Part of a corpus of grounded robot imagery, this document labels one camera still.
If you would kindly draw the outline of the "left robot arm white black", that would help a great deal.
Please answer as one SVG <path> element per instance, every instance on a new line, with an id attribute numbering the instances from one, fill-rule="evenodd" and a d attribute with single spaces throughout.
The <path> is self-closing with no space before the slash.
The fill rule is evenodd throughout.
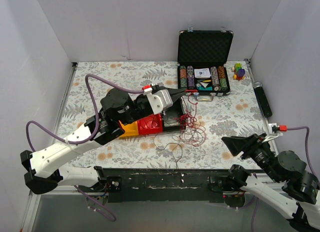
<path id="1" fill-rule="evenodd" d="M 111 89 L 101 99 L 100 111 L 76 131 L 45 149 L 25 150 L 20 154 L 21 163 L 26 169 L 26 186 L 34 194 L 44 194 L 65 185 L 81 185 L 96 192 L 103 191 L 109 179 L 102 167 L 69 167 L 67 163 L 117 139 L 124 134 L 124 125 L 161 114 L 185 93 L 184 88 L 148 85 L 133 100 L 128 92 Z"/>

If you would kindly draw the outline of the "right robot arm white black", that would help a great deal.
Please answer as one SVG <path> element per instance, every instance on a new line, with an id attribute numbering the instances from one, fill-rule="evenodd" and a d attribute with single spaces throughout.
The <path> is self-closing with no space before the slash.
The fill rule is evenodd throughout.
<path id="1" fill-rule="evenodd" d="M 234 164 L 226 178 L 231 190 L 249 192 L 279 212 L 297 231 L 319 231 L 320 185 L 318 178 L 306 170 L 307 164 L 291 150 L 274 154 L 265 133 L 249 137 L 222 137 L 233 156 L 252 159 L 274 182 L 283 183 L 284 196 L 261 182 L 247 169 Z"/>

